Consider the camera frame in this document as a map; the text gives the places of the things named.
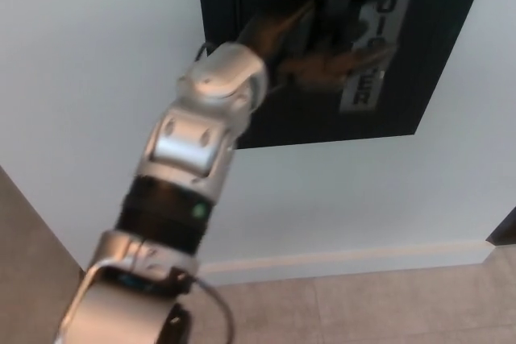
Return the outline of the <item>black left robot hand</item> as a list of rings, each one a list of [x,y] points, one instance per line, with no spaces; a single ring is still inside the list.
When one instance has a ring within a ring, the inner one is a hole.
[[[331,24],[326,21],[326,0],[284,0],[257,12],[237,41],[264,62],[268,94],[293,87],[311,93],[340,88],[339,76],[330,73]]]

